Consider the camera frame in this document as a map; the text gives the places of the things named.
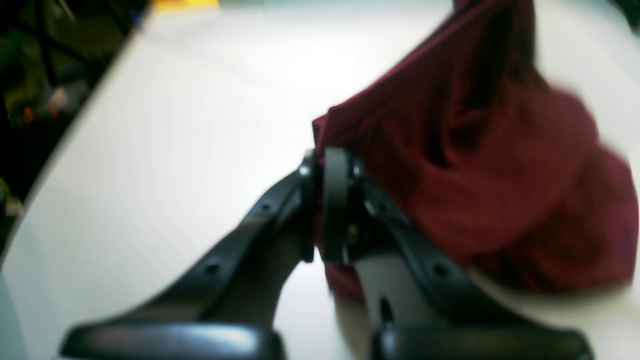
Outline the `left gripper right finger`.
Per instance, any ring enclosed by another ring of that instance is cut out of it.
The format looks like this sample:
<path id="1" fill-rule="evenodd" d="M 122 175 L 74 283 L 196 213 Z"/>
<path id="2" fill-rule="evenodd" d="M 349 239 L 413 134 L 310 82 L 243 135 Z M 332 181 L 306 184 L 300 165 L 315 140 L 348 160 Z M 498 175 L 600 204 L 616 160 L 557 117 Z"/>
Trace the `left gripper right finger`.
<path id="1" fill-rule="evenodd" d="M 374 327 L 370 360 L 592 360 L 579 331 L 540 325 L 488 296 L 342 148 L 324 151 L 323 253 L 356 271 Z"/>

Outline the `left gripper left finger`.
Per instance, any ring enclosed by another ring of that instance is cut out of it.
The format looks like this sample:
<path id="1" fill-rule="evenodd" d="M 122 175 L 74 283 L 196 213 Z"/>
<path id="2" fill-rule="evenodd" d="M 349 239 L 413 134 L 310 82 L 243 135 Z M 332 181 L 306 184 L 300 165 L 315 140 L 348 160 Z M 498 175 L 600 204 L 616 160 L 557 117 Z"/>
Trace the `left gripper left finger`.
<path id="1" fill-rule="evenodd" d="M 285 360 L 282 287 L 314 259 L 313 150 L 178 280 L 121 315 L 74 326 L 67 360 Z"/>

